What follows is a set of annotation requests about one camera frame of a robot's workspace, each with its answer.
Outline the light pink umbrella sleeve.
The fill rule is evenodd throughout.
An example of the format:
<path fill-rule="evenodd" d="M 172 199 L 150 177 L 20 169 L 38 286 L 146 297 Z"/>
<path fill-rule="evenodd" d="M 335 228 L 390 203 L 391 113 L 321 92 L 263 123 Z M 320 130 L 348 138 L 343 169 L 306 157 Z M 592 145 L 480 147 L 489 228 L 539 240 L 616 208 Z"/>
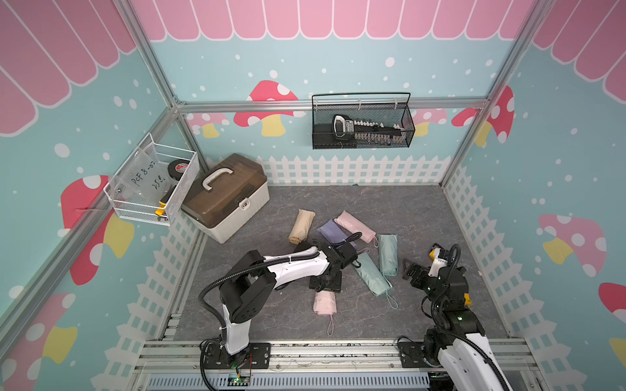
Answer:
<path fill-rule="evenodd" d="M 330 291 L 320 291 L 316 293 L 313 311 L 316 315 L 329 318 L 327 334 L 331 337 L 334 333 L 334 316 L 337 314 L 336 295 Z"/>

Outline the black umbrella sleeve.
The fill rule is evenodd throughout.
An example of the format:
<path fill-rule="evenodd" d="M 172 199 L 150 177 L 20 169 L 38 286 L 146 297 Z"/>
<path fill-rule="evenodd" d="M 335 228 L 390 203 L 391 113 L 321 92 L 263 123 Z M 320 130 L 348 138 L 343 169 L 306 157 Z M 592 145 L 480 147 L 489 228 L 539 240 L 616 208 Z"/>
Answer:
<path fill-rule="evenodd" d="M 293 252 L 300 253 L 300 252 L 310 249 L 311 247 L 312 245 L 308 241 L 305 240 L 301 242 L 300 244 L 297 244 Z"/>

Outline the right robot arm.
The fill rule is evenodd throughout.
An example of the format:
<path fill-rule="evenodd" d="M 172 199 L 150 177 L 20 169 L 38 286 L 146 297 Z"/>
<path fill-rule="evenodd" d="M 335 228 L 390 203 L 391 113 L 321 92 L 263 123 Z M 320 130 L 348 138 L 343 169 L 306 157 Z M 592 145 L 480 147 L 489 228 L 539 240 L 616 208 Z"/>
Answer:
<path fill-rule="evenodd" d="M 459 265 L 461 247 L 433 244 L 429 257 L 429 267 L 404 260 L 403 279 L 425 293 L 422 301 L 428 301 L 430 309 L 422 313 L 434 326 L 421 342 L 397 338 L 402 366 L 441 368 L 428 374 L 429 390 L 511 390 L 484 326 L 470 308 L 466 269 Z"/>

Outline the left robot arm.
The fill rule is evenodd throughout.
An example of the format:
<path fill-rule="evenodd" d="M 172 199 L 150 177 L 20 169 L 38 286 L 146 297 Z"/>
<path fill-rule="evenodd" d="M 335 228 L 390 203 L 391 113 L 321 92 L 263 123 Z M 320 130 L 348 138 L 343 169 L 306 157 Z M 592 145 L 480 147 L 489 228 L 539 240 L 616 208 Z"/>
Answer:
<path fill-rule="evenodd" d="M 357 250 L 346 240 L 338 244 L 304 241 L 293 252 L 277 256 L 251 250 L 226 275 L 205 286 L 198 302 L 218 320 L 221 350 L 236 357 L 249 350 L 251 320 L 277 288 L 312 277 L 312 288 L 321 292 L 357 257 Z"/>

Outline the purple sleeved umbrella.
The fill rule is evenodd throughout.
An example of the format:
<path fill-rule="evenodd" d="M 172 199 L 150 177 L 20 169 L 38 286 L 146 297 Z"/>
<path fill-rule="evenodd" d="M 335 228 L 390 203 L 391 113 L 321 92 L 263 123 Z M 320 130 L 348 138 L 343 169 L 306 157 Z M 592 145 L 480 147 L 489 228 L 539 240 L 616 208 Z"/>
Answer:
<path fill-rule="evenodd" d="M 340 228 L 334 220 L 329 220 L 327 223 L 317 229 L 317 231 L 326 239 L 329 244 L 341 244 L 346 241 L 348 235 Z"/>

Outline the mint sleeved umbrella right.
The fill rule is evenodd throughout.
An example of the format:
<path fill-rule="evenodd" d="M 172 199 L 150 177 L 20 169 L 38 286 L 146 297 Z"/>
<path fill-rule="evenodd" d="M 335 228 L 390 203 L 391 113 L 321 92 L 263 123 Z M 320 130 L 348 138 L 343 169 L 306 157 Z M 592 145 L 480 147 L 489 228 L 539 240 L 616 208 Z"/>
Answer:
<path fill-rule="evenodd" d="M 379 236 L 379 266 L 385 276 L 397 276 L 399 273 L 398 237 L 393 234 Z"/>

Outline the mint sleeved umbrella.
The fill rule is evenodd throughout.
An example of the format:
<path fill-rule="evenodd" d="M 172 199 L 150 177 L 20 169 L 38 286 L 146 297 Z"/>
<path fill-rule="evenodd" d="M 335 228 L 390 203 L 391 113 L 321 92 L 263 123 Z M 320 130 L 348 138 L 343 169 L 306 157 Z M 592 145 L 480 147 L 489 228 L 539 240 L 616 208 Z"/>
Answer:
<path fill-rule="evenodd" d="M 392 309 L 397 310 L 399 308 L 398 302 L 391 296 L 391 283 L 375 265 L 373 259 L 368 254 L 368 249 L 358 251 L 357 259 L 352 262 L 352 265 L 373 296 L 385 297 Z"/>
<path fill-rule="evenodd" d="M 398 237 L 393 234 L 379 236 L 379 266 L 385 276 L 397 276 L 399 273 Z"/>

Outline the mint sleeved umbrella left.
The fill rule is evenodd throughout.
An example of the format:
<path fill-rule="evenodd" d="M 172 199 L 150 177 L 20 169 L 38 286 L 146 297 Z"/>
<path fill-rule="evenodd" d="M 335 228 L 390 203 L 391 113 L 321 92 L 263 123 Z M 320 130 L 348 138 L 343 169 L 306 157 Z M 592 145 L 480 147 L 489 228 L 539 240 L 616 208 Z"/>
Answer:
<path fill-rule="evenodd" d="M 385 297 L 392 309 L 397 310 L 399 308 L 398 302 L 391 296 L 391 283 L 375 265 L 373 259 L 368 254 L 368 249 L 358 251 L 357 259 L 352 262 L 352 265 L 373 296 Z"/>

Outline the pink sleeved umbrella rear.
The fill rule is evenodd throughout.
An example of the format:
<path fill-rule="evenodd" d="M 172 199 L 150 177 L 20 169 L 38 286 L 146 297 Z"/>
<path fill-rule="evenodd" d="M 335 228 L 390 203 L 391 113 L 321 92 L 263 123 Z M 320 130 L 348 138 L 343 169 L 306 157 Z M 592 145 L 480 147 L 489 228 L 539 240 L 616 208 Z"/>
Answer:
<path fill-rule="evenodd" d="M 337 218 L 334 218 L 334 221 L 337 225 L 352 234 L 360 232 L 360 239 L 362 239 L 363 242 L 373 244 L 375 248 L 378 247 L 376 232 L 347 211 L 343 211 Z"/>

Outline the beige sleeved umbrella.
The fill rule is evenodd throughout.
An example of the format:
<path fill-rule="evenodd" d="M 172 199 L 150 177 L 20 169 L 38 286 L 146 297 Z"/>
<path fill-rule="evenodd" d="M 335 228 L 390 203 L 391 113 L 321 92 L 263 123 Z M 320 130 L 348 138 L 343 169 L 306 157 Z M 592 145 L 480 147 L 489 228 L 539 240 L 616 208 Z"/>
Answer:
<path fill-rule="evenodd" d="M 311 224 L 316 216 L 315 212 L 308 210 L 299 210 L 295 224 L 289 235 L 289 241 L 292 244 L 300 244 L 308 238 Z"/>

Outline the brown white tool box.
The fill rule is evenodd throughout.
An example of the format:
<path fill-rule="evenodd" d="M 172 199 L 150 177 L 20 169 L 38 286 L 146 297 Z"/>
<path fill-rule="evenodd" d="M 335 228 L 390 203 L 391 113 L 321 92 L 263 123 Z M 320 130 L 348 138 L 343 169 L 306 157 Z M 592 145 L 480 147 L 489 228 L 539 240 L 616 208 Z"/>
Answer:
<path fill-rule="evenodd" d="M 232 154 L 192 184 L 182 211 L 203 233 L 224 244 L 269 200 L 262 165 Z"/>

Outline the socket set in basket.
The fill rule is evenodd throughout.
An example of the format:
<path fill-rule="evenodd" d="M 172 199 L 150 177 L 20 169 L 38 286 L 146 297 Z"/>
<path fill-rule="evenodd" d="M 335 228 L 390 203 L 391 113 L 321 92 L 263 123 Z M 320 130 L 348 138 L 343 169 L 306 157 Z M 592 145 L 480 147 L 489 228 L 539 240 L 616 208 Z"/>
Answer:
<path fill-rule="evenodd" d="M 333 137 L 339 142 L 375 143 L 386 146 L 406 143 L 406 131 L 399 125 L 352 120 L 335 115 L 332 120 Z"/>

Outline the yellow black utility knife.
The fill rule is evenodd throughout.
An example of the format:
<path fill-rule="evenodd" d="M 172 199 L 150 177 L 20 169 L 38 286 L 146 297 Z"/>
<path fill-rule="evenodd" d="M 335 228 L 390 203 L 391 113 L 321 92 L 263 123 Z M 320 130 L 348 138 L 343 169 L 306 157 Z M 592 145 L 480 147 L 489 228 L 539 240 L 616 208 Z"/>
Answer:
<path fill-rule="evenodd" d="M 174 192 L 175 187 L 171 187 L 168 192 L 166 192 L 166 194 L 161 198 L 161 200 L 159 201 L 159 206 L 158 209 L 155 211 L 156 216 L 158 216 L 159 218 L 162 218 L 166 215 L 166 205 L 169 201 L 169 199 L 171 198 L 173 192 Z"/>

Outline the black tape roll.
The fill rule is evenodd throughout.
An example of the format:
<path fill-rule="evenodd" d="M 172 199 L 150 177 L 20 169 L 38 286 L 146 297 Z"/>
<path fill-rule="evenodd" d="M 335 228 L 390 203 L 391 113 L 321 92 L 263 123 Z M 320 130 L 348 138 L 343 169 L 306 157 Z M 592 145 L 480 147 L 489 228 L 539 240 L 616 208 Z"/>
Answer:
<path fill-rule="evenodd" d="M 185 159 L 177 159 L 168 164 L 168 174 L 175 181 L 179 182 L 184 176 L 190 161 Z"/>

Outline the clear plastic wall bin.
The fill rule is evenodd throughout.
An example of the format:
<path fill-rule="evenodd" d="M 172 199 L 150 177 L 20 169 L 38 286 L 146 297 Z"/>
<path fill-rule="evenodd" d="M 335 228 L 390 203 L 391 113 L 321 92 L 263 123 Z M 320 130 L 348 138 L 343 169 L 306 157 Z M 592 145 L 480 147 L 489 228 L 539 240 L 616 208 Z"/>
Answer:
<path fill-rule="evenodd" d="M 190 161 L 179 182 L 168 174 L 168 164 L 177 159 Z M 197 153 L 158 143 L 146 135 L 104 187 L 115 214 L 123 220 L 172 226 L 184 199 L 200 173 Z M 166 215 L 156 216 L 159 201 L 171 187 L 174 192 L 166 205 Z"/>

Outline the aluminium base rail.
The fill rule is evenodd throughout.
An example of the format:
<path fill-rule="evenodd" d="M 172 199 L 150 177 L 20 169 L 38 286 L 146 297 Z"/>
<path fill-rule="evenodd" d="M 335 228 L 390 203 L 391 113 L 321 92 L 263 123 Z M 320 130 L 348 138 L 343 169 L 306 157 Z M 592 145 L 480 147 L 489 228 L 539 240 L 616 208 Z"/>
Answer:
<path fill-rule="evenodd" d="M 128 390 L 430 390 L 443 368 L 399 352 L 394 339 L 273 340 L 259 363 L 201 371 L 196 341 L 149 342 Z"/>

